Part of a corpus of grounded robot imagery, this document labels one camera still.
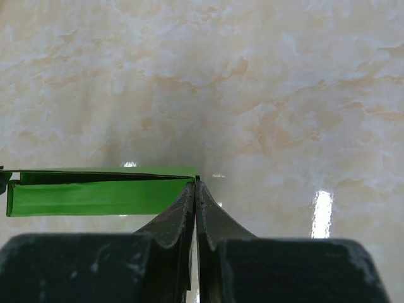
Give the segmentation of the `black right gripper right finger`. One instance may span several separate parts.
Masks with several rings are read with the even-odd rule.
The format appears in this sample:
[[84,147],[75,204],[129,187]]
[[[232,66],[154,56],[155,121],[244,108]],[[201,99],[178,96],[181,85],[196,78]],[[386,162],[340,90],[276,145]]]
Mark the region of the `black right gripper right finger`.
[[206,184],[195,190],[201,302],[388,302],[370,254],[348,239],[265,239]]

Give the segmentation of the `green paper box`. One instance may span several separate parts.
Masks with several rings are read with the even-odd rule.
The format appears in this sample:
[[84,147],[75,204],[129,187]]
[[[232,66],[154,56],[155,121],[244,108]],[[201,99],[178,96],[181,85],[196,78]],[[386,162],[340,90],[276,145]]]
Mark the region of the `green paper box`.
[[6,170],[7,217],[154,215],[195,181],[194,167]]

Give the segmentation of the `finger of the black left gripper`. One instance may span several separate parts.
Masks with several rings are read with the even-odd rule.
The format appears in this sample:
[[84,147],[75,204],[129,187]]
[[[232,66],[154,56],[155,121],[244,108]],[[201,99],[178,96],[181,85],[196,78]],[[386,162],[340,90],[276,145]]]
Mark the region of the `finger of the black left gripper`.
[[7,188],[7,176],[6,173],[4,172],[4,166],[0,166],[0,194],[3,194],[6,192]]

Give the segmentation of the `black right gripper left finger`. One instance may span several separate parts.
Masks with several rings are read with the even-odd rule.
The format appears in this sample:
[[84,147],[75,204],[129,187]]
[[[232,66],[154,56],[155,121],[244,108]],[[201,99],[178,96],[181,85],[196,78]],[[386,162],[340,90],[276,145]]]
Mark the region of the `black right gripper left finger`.
[[21,234],[1,248],[2,302],[185,302],[195,183],[131,234]]

